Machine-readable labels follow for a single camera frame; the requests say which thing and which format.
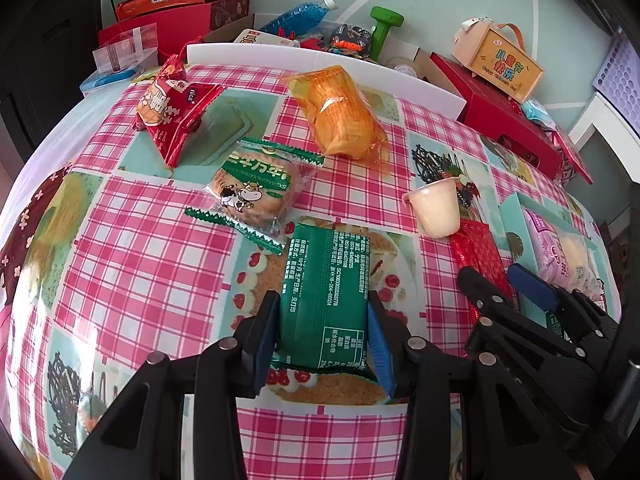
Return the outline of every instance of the metal screw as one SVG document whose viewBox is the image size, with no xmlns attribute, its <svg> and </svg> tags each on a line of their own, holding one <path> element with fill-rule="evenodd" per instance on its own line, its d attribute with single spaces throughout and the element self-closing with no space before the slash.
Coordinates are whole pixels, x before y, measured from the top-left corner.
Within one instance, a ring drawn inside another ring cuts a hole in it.
<svg viewBox="0 0 640 480">
<path fill-rule="evenodd" d="M 412 350 L 422 350 L 423 348 L 425 348 L 425 346 L 427 346 L 427 342 L 417 335 L 414 335 L 407 339 L 406 344 Z"/>
<path fill-rule="evenodd" d="M 223 337 L 220 341 L 218 341 L 218 346 L 223 350 L 233 350 L 236 346 L 238 346 L 238 339 L 235 337 Z"/>
<path fill-rule="evenodd" d="M 478 360 L 484 365 L 484 366 L 493 366 L 496 364 L 497 359 L 495 358 L 495 355 L 493 354 L 489 354 L 489 352 L 482 352 L 479 356 L 478 356 Z"/>
<path fill-rule="evenodd" d="M 151 354 L 146 356 L 146 362 L 149 363 L 150 365 L 156 366 L 156 365 L 159 365 L 162 361 L 164 361 L 165 357 L 166 355 L 164 354 L 164 352 L 161 352 L 159 350 L 154 350 L 153 352 L 151 352 Z"/>
</svg>

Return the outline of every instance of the purple basket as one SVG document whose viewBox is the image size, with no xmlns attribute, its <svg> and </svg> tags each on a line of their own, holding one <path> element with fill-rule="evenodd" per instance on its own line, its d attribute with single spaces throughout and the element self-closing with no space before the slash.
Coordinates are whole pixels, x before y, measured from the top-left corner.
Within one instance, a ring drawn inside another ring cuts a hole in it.
<svg viewBox="0 0 640 480">
<path fill-rule="evenodd" d="M 624 34 L 617 35 L 593 86 L 640 132 L 640 58 Z"/>
</svg>

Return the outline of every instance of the blue gripper pad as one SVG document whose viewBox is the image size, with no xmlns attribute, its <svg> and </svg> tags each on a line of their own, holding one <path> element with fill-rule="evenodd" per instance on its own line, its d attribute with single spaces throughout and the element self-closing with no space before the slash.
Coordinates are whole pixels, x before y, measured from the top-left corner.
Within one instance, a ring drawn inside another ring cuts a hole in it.
<svg viewBox="0 0 640 480">
<path fill-rule="evenodd" d="M 261 388 L 267 383 L 269 368 L 271 367 L 271 357 L 273 356 L 273 349 L 276 346 L 278 310 L 279 301 L 277 304 L 272 305 L 264 330 L 262 331 L 260 342 L 258 343 L 258 351 L 255 355 L 254 371 L 254 391 L 256 395 L 260 393 Z"/>
<path fill-rule="evenodd" d="M 393 397 L 396 390 L 393 359 L 370 301 L 367 302 L 367 330 L 370 357 L 373 359 L 378 383 L 389 397 Z"/>
<path fill-rule="evenodd" d="M 507 280 L 540 310 L 556 311 L 558 295 L 554 288 L 520 264 L 509 266 Z"/>
</svg>

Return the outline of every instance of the black cabinet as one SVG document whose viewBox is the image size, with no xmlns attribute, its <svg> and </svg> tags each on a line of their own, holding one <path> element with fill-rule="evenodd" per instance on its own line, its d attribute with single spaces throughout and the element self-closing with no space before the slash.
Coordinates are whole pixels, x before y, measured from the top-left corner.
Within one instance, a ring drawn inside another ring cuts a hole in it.
<svg viewBox="0 0 640 480">
<path fill-rule="evenodd" d="M 82 99 L 95 70 L 100 0 L 39 0 L 0 59 L 0 114 L 26 162 Z"/>
</svg>

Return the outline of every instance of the plastic bottle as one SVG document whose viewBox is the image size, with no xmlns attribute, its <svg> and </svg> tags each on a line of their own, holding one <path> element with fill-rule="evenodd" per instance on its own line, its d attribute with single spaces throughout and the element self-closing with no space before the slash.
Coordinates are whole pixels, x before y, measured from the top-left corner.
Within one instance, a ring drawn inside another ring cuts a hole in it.
<svg viewBox="0 0 640 480">
<path fill-rule="evenodd" d="M 292 32 L 296 36 L 302 36 L 308 30 L 317 27 L 330 10 L 337 8 L 334 0 L 301 4 L 271 20 L 260 30 L 277 36 L 278 30 L 282 27 L 285 38 L 288 38 Z"/>
</svg>

